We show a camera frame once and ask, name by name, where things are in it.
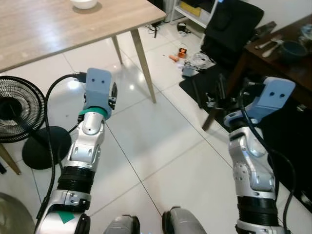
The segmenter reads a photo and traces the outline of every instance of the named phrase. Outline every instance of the wall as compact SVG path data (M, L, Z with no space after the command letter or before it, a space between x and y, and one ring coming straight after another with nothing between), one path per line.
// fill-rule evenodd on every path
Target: wall
M261 8L264 16L259 25L274 20L275 31L312 14L312 0L245 0Z

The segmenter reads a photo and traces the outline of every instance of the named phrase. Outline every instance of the electric fan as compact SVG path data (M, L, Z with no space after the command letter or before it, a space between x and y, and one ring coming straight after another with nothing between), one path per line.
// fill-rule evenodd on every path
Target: electric fan
M0 77L0 143L11 143L27 137L22 158L33 169L51 167L46 129L42 126L45 100L38 87L19 77ZM60 127L50 127L54 162L68 153L71 137Z

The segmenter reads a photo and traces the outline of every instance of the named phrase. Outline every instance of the table top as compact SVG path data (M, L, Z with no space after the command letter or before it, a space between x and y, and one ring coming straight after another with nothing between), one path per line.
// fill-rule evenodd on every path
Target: table top
M256 40L250 44L248 44L245 48L246 50L256 55L259 59L263 60L270 66L272 69L279 71L286 78L296 82L300 86L304 87L308 91L312 92L312 55L308 55L303 58L300 62L293 63L290 65L284 65L278 61L279 55L278 50L275 50L271 56L268 58L263 58L261 55L263 52L274 46L274 43L271 43L264 47L261 50L256 50L254 47L256 45L261 45L274 36L281 34L283 36L283 40L298 40L301 36L300 28L308 23L312 23L312 15L306 16L272 34L265 36L259 40Z
M165 16L147 0L98 0L89 10L75 8L70 0L2 0L0 72L160 21Z

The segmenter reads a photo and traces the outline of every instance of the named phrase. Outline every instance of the white bowl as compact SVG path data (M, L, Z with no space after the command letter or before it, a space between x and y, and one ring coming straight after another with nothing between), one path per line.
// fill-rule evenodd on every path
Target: white bowl
M95 7L98 0L70 0L73 5L79 9L90 9L92 7Z

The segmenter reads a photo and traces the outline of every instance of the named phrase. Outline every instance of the fan base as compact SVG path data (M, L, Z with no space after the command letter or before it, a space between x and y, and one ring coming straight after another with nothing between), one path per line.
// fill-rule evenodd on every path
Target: fan base
M61 127L52 126L50 132L54 162L57 164L59 147L61 147L59 157L63 160L69 151L72 139L68 132ZM37 170L51 167L51 156L47 142L46 128L36 131L32 137L28 138L22 150L22 157L27 166Z

